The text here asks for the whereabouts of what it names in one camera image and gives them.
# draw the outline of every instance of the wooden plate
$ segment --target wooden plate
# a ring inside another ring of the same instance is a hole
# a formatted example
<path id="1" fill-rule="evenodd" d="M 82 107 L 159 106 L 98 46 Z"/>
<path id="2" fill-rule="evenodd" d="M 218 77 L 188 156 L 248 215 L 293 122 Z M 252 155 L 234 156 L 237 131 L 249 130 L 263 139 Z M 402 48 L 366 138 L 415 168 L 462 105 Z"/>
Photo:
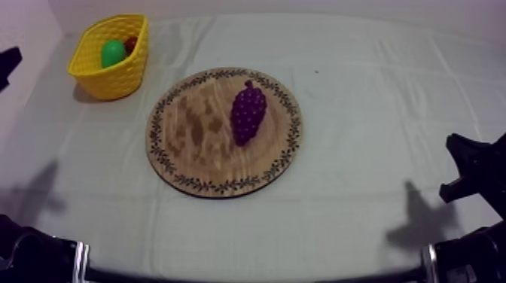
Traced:
<path id="1" fill-rule="evenodd" d="M 267 97 L 257 135 L 236 146 L 232 102 L 252 81 Z M 279 177 L 302 138 L 297 101 L 276 79 L 243 68 L 214 68 L 185 78 L 155 105 L 146 129 L 148 159 L 183 193 L 222 199 L 252 193 Z"/>

